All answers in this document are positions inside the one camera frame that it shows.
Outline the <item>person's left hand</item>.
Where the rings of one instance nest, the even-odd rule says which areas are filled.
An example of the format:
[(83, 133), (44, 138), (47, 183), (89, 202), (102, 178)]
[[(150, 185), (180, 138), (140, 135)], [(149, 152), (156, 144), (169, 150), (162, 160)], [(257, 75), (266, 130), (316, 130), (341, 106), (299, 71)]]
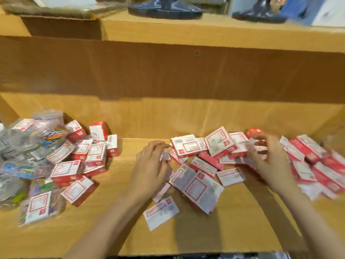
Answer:
[(130, 183), (126, 191), (126, 200), (132, 204), (142, 204), (158, 191), (161, 183), (160, 157), (169, 145), (161, 140), (149, 142), (136, 155)]

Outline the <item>person's right hand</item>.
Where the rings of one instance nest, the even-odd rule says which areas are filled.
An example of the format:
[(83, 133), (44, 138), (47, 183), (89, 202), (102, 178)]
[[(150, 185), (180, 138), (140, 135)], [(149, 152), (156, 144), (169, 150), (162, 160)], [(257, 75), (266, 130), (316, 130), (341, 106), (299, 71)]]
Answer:
[(264, 139), (267, 143), (267, 158), (261, 159), (261, 168), (257, 171), (267, 186), (280, 197), (296, 193), (299, 187), (292, 176), (287, 153), (281, 147), (278, 137), (256, 133), (252, 138)]

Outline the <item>person's left forearm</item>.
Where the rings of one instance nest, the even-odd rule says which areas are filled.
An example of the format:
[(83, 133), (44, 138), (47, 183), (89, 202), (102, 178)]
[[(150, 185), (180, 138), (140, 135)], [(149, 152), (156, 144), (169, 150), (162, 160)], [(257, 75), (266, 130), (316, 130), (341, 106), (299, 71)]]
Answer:
[(130, 187), (62, 259), (105, 259), (125, 226), (155, 191), (152, 185)]

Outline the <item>person's right forearm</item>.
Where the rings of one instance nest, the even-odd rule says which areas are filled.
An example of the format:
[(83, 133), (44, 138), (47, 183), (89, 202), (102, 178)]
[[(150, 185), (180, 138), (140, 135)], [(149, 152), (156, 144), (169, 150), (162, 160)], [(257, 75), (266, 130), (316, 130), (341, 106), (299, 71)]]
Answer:
[(274, 192), (291, 213), (313, 259), (345, 259), (345, 242), (315, 210), (300, 187), (282, 186)]

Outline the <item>large brown cardboard box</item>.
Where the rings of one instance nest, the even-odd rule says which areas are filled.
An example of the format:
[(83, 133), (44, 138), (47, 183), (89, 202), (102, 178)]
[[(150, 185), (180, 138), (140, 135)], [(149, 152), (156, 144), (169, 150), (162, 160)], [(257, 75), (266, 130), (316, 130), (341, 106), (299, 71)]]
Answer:
[(123, 152), (79, 209), (29, 227), (18, 227), (18, 210), (0, 213), (0, 258), (61, 257), (119, 195), (150, 139), (260, 128), (307, 134), (345, 155), (345, 29), (127, 10), (95, 21), (21, 18), (0, 7), (0, 118), (45, 109), (86, 127), (106, 121)]

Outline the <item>heap of clear clip containers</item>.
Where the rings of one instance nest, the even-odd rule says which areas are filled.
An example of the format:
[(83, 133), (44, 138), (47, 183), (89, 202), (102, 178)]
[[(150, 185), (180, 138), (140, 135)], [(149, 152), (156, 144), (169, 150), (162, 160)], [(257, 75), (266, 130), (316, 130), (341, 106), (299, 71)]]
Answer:
[(61, 110), (36, 112), (0, 130), (0, 210), (19, 209), (18, 226), (60, 215), (62, 188), (52, 182), (55, 165), (75, 148)]

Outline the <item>dark blue plastic-wrapped item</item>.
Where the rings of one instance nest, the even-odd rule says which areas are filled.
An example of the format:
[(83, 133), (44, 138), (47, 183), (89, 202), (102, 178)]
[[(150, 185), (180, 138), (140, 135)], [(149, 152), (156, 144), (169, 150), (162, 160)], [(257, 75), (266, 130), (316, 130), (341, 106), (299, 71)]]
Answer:
[(203, 11), (180, 0), (151, 0), (128, 7), (131, 15), (167, 20), (200, 19)]
[(244, 12), (234, 12), (231, 17), (239, 21), (262, 22), (272, 24), (282, 24), (287, 21), (287, 17), (273, 12), (271, 8), (272, 0), (257, 0), (253, 7)]

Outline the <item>blue bag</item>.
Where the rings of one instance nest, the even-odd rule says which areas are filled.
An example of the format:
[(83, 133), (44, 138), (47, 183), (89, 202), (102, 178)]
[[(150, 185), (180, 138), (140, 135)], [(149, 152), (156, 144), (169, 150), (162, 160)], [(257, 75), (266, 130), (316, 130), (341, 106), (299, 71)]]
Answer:
[(326, 0), (287, 0), (280, 15), (287, 17), (290, 21), (312, 26), (322, 5)]

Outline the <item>brown cardboard sheet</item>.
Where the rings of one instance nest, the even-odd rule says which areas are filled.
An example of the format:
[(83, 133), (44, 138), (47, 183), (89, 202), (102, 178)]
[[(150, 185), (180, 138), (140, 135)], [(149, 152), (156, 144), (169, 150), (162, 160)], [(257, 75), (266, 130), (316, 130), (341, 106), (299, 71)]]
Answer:
[(0, 0), (0, 8), (7, 15), (93, 21), (127, 9), (125, 2), (96, 0), (85, 7), (41, 8), (33, 0)]

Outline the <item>white flat box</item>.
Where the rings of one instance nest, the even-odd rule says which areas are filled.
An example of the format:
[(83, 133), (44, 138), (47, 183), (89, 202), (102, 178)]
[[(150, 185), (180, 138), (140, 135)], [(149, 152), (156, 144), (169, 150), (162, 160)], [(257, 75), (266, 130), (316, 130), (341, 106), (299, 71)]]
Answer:
[(96, 5), (96, 0), (33, 0), (41, 8), (85, 7)]

